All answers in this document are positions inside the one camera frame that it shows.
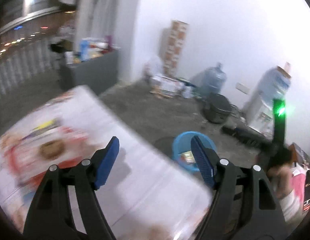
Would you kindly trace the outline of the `person's right hand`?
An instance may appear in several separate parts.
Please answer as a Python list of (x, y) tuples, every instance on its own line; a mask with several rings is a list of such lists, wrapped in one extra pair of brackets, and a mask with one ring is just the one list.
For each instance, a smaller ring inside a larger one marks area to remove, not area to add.
[(293, 191), (291, 183), (292, 171), (288, 164), (275, 166), (267, 171), (267, 177), (270, 180), (275, 180), (275, 195), (278, 199), (285, 198)]

